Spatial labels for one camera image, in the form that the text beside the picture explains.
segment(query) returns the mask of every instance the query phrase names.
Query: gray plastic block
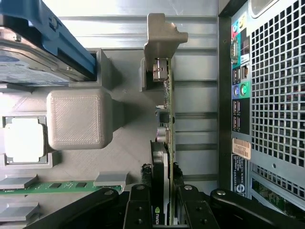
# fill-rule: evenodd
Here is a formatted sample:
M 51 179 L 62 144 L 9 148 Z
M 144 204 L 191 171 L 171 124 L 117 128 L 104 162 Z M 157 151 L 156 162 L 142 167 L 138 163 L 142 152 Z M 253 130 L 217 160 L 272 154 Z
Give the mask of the gray plastic block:
M 124 188 L 127 182 L 128 172 L 126 171 L 109 171 L 100 172 L 93 182 L 94 186 L 121 186 Z
M 5 175 L 5 178 L 0 181 L 0 189 L 27 188 L 37 179 L 37 174 Z
M 60 162 L 59 151 L 53 151 L 46 155 L 47 161 L 45 164 L 42 163 L 26 163 L 26 164 L 9 164 L 5 154 L 0 154 L 0 169 L 11 170 L 11 169 L 36 169 L 36 168 L 52 168 Z
M 0 92 L 2 93 L 19 93 L 19 92 L 32 92 L 30 87 L 23 87 L 12 83 L 0 83 Z
M 104 148 L 113 136 L 111 96 L 102 89 L 52 91 L 47 126 L 53 149 Z
M 27 221 L 38 212 L 38 203 L 11 203 L 0 213 L 0 222 Z

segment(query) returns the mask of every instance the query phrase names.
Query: metal mesh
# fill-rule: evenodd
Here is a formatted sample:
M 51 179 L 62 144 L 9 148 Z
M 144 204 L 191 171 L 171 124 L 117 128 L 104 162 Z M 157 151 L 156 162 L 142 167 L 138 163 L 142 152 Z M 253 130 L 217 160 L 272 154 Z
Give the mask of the metal mesh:
M 305 0 L 251 34 L 252 149 L 304 167 Z
M 301 199 L 305 200 L 305 189 L 303 187 L 300 187 L 280 176 L 277 174 L 274 174 L 262 167 L 259 166 L 253 166 L 253 171 L 259 174 L 260 176 L 270 180 L 272 183 L 282 187 L 283 189 L 287 190 L 288 192 L 291 192 L 292 194 L 300 197 Z

